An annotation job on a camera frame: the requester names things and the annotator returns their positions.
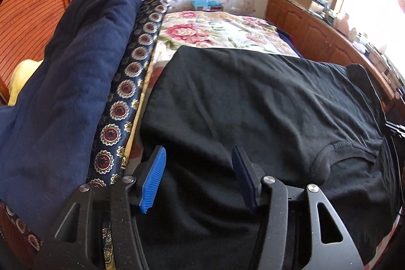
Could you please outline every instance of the wooden dresser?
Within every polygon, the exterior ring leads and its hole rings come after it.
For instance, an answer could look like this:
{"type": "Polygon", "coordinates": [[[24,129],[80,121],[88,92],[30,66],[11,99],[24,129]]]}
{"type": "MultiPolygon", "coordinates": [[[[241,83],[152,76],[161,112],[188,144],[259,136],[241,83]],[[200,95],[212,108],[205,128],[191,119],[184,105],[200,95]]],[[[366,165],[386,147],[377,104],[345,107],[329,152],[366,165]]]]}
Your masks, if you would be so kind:
{"type": "Polygon", "coordinates": [[[285,0],[269,0],[265,17],[295,37],[295,47],[303,57],[340,65],[361,64],[372,73],[372,83],[383,105],[394,98],[394,91],[374,64],[346,37],[322,20],[285,0]]]}

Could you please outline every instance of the yellow plush toy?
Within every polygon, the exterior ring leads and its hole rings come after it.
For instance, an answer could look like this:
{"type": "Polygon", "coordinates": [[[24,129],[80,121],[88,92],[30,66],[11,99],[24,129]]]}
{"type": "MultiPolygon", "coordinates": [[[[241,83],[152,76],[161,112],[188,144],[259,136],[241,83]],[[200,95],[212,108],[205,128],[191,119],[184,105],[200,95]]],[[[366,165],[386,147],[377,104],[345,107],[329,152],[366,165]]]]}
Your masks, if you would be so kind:
{"type": "Polygon", "coordinates": [[[14,69],[9,86],[9,106],[15,105],[18,93],[20,93],[27,80],[32,76],[41,63],[42,61],[24,60],[14,69]]]}

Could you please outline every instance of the black fabric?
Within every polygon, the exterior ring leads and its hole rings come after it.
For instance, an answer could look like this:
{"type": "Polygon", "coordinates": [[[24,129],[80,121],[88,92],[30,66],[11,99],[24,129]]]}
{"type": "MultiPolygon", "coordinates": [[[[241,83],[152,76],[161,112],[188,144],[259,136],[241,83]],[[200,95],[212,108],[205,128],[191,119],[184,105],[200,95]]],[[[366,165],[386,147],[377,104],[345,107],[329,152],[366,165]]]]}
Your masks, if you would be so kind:
{"type": "Polygon", "coordinates": [[[151,269],[247,269],[259,217],[230,153],[285,184],[321,186],[366,264],[400,207],[399,172],[365,69],[182,46],[153,88],[140,135],[167,149],[154,206],[138,217],[151,269]]]}

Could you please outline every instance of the metal screw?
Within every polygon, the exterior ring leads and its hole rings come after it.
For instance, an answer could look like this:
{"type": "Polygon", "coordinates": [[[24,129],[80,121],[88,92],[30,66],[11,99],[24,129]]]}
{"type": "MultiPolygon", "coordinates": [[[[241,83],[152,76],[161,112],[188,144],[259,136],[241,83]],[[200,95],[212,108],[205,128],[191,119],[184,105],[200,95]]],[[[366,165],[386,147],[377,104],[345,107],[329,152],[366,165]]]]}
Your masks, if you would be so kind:
{"type": "Polygon", "coordinates": [[[85,183],[85,184],[82,184],[78,189],[79,189],[80,192],[86,192],[86,191],[90,190],[90,185],[85,183]]]}
{"type": "Polygon", "coordinates": [[[272,184],[272,183],[276,182],[276,179],[272,176],[264,176],[263,182],[267,183],[267,184],[272,184]]]}
{"type": "Polygon", "coordinates": [[[122,178],[122,180],[123,180],[124,183],[128,184],[128,183],[132,183],[135,179],[134,179],[134,177],[132,175],[125,175],[122,178]]]}
{"type": "Polygon", "coordinates": [[[319,191],[319,187],[316,184],[311,183],[307,186],[307,188],[309,191],[314,192],[314,193],[319,191]]]}

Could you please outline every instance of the dark blue blanket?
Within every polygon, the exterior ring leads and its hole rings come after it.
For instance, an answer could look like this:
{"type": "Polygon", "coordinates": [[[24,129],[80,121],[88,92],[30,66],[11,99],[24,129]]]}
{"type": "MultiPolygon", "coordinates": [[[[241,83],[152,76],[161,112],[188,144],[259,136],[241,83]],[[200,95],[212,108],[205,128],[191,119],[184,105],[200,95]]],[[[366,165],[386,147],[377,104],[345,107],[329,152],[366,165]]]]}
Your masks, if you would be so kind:
{"type": "Polygon", "coordinates": [[[72,0],[17,104],[0,107],[0,199],[40,237],[86,181],[141,2],[72,0]]]}

